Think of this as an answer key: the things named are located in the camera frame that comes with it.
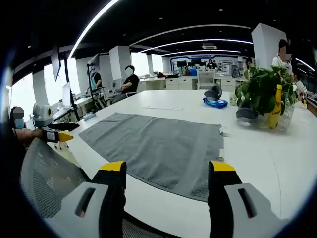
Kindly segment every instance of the black ceiling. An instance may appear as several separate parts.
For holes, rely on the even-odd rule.
[[[27,6],[24,18],[20,15],[16,54],[12,67],[39,53],[52,49],[54,43],[61,46],[73,45],[89,21],[109,0],[36,0]],[[276,27],[287,33],[292,43],[303,49],[303,42],[317,48],[317,36],[312,27],[315,24],[314,9],[304,2],[295,6],[284,0],[259,1],[191,1],[183,0],[121,0],[102,16],[88,32],[82,43],[102,43],[93,52],[108,52],[116,45],[130,45],[145,37],[193,25],[230,24],[236,27],[201,27],[160,35],[138,45],[154,47],[172,42],[224,38],[252,41],[251,32],[259,22]],[[253,45],[231,42],[214,42],[218,49],[238,50],[242,55],[254,56]],[[185,43],[163,47],[177,52],[199,50],[202,42]],[[76,57],[83,56],[78,50]],[[310,65],[314,58],[300,51]]]

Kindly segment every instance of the green leaves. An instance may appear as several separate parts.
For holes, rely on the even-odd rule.
[[[288,94],[288,100],[291,105],[293,105],[293,97],[291,94]]]
[[[241,103],[242,103],[242,100],[241,100],[241,97],[240,97],[240,98],[238,98],[238,100],[237,100],[237,106],[240,106]]]
[[[242,84],[241,91],[243,92],[244,95],[247,94],[248,87],[249,87],[248,83],[245,82],[245,83]]]
[[[288,94],[293,95],[293,93],[294,93],[294,87],[293,87],[293,84],[290,84],[289,89],[288,89]]]
[[[275,108],[275,101],[276,101],[276,100],[275,100],[275,97],[274,97],[274,96],[271,96],[271,98],[270,98],[270,100],[269,100],[267,106],[265,107],[265,110],[264,110],[265,113],[270,113],[270,112],[272,112],[272,111],[274,110],[274,108]]]
[[[290,84],[289,84],[289,83],[284,84],[284,85],[282,86],[282,90],[283,90],[283,91],[288,91],[289,88],[290,88]]]
[[[245,100],[250,100],[253,110],[264,116],[265,113],[270,113],[275,108],[275,94],[277,84],[282,85],[282,111],[284,113],[285,106],[288,101],[294,103],[293,85],[291,76],[286,73],[283,67],[272,66],[273,70],[265,68],[250,69],[251,78],[248,82],[244,82],[236,88],[235,95],[237,96],[237,105],[242,103],[242,94]]]
[[[251,96],[251,103],[252,103],[254,111],[257,111],[259,102],[260,102],[260,96],[256,96],[256,95]]]

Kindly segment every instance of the black shirt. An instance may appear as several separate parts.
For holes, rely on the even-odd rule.
[[[208,63],[208,64],[207,64],[207,68],[209,68],[209,69],[215,69],[215,68],[217,68],[217,64],[215,64],[215,63]]]
[[[128,77],[125,81],[124,84],[126,83],[132,83],[131,87],[128,87],[127,89],[123,90],[122,93],[131,93],[131,92],[136,92],[139,84],[139,78],[135,74],[132,74],[130,77]]]
[[[97,84],[99,80],[101,80],[100,74],[99,74],[99,73],[95,73],[95,75],[94,75],[95,84]],[[101,88],[102,86],[103,86],[103,83],[100,83],[100,84],[97,86],[97,88]]]

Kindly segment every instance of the yellow bottle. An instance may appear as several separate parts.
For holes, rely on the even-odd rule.
[[[275,95],[275,108],[268,116],[269,128],[274,129],[277,127],[279,116],[282,111],[282,85],[277,84]]]

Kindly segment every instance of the gray towel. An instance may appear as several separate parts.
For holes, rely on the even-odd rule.
[[[220,125],[115,113],[79,136],[106,160],[125,160],[128,174],[164,191],[208,197],[208,162],[223,161]]]

